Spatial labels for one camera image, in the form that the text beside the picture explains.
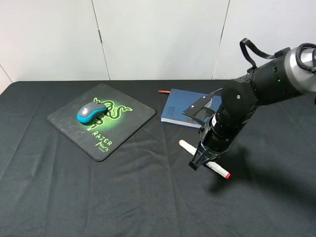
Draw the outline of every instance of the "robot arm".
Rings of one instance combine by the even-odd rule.
[[[257,68],[246,45],[257,55],[272,61]],[[189,163],[194,170],[227,152],[259,106],[316,91],[316,45],[306,43],[293,50],[285,48],[274,56],[261,52],[248,39],[243,39],[240,47],[252,68],[222,88],[222,103],[218,111],[204,124],[201,123],[203,119],[196,118],[190,111],[194,106],[184,111],[202,125],[197,151]]]

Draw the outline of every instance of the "white wall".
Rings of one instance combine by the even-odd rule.
[[[315,9],[315,0],[231,0],[214,79],[234,79],[251,67],[239,47],[243,38],[268,54],[316,43]],[[268,62],[252,58],[257,66]]]
[[[109,79],[91,1],[0,1],[0,64],[12,81]]]
[[[211,79],[228,0],[93,0],[114,80]]]
[[[0,94],[11,84],[10,78],[6,75],[0,65]]]

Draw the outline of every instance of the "black tablecloth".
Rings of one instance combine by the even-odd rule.
[[[46,116],[99,81],[17,82],[0,95],[0,236],[311,237],[316,235],[314,95],[261,107],[218,162],[178,145],[198,130],[160,122],[167,95],[224,81],[108,81],[158,115],[95,162]]]

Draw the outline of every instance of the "blue computer mouse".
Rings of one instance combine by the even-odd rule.
[[[90,123],[106,112],[108,108],[99,102],[91,102],[83,106],[77,113],[77,119],[81,123]]]

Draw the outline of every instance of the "green snake logo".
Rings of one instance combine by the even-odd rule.
[[[108,108],[108,111],[105,115],[101,115],[95,121],[93,121],[93,124],[87,129],[88,131],[91,131],[95,129],[97,126],[100,126],[106,123],[107,118],[117,120],[121,117],[122,112],[133,111],[132,108],[126,107],[124,105],[120,105],[116,107],[115,103],[112,100],[106,100],[106,101],[101,102],[97,97],[95,97],[93,99],[93,102],[99,102],[99,103],[104,104]]]

